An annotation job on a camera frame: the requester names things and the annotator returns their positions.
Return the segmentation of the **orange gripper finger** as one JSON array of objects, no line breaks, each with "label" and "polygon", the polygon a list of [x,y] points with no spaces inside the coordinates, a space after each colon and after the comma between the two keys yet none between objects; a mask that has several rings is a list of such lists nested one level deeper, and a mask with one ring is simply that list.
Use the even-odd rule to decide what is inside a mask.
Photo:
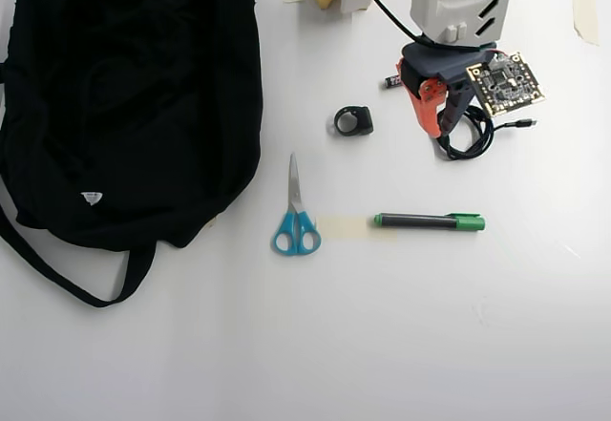
[{"label": "orange gripper finger", "polygon": [[397,63],[396,68],[420,127],[429,137],[440,137],[437,108],[446,100],[447,84],[438,76],[422,76],[405,58]]}]

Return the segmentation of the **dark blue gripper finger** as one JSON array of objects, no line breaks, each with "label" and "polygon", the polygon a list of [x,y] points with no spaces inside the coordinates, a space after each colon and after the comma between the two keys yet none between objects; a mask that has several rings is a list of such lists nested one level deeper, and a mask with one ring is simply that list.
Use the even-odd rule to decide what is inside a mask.
[{"label": "dark blue gripper finger", "polygon": [[473,88],[450,88],[445,107],[438,113],[437,121],[441,136],[448,136],[469,108],[475,91]]}]

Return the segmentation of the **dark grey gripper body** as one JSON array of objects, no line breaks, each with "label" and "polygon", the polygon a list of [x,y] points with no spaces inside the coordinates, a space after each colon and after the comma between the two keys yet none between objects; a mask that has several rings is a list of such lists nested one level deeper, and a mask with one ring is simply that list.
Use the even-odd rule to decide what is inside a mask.
[{"label": "dark grey gripper body", "polygon": [[467,78],[469,67],[489,62],[494,55],[495,52],[491,50],[458,52],[411,43],[402,49],[399,75],[410,91],[418,91],[421,84],[431,78],[454,85]]}]

